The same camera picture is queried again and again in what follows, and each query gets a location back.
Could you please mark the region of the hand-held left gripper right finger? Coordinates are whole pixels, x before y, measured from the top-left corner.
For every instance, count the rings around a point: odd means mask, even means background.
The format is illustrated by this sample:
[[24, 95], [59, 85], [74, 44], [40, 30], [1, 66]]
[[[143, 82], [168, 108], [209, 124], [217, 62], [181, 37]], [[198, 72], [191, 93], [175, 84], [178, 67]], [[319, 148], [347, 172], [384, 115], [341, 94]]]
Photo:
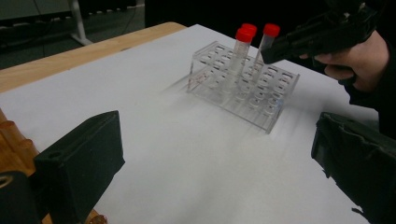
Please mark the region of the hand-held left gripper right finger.
[[316, 123], [311, 157], [370, 224], [396, 224], [396, 140], [334, 113]]

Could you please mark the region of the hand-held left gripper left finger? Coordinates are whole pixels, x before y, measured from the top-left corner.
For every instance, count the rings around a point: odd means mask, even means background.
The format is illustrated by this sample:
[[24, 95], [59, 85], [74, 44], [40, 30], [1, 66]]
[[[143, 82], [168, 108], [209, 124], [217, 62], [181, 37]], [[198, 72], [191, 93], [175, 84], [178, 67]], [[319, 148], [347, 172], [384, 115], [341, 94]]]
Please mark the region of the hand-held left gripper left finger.
[[124, 164], [117, 111], [86, 119], [34, 158], [53, 224], [83, 224]]

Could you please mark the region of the wooden test tube rack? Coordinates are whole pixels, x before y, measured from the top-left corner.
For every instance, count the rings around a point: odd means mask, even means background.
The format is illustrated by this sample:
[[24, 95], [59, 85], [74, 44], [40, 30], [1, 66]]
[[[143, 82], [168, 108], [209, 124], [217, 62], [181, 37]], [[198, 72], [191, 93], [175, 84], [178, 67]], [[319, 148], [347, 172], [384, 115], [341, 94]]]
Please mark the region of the wooden test tube rack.
[[33, 157], [37, 154], [33, 141], [25, 138], [0, 108], [0, 173], [20, 171], [31, 175], [35, 171]]

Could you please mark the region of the clear plastic test tube rack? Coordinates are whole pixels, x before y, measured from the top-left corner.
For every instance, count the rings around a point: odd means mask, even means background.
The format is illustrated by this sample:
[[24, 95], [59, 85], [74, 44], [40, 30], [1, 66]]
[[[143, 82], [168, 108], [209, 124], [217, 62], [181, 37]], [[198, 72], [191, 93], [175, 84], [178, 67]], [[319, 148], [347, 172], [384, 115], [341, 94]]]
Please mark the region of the clear plastic test tube rack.
[[274, 65], [263, 64], [254, 80], [254, 59], [246, 57], [242, 76], [231, 92], [222, 89], [233, 50], [215, 41], [192, 55], [187, 92], [271, 132], [299, 80]]

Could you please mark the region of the white paper sheet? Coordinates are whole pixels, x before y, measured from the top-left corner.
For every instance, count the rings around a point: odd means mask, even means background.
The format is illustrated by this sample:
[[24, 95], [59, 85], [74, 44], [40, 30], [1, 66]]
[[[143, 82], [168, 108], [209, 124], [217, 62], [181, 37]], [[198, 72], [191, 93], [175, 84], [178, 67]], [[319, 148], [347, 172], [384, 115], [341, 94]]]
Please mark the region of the white paper sheet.
[[335, 81], [300, 68], [274, 129], [187, 93], [192, 54], [226, 35], [167, 22], [0, 70], [0, 109], [38, 149], [120, 113], [125, 163], [97, 204], [110, 224], [367, 224], [310, 151], [318, 116], [375, 124]]

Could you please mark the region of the white metal stand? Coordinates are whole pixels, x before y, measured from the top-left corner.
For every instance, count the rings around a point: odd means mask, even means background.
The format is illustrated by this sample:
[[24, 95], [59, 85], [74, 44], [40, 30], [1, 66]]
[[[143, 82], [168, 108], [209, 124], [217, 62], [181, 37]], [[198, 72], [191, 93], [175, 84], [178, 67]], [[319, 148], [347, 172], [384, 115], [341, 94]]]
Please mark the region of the white metal stand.
[[92, 42], [86, 36], [85, 27], [80, 13], [78, 0], [67, 0], [67, 2], [70, 7], [72, 18], [75, 23], [75, 31], [70, 34], [71, 37], [82, 46], [90, 45]]

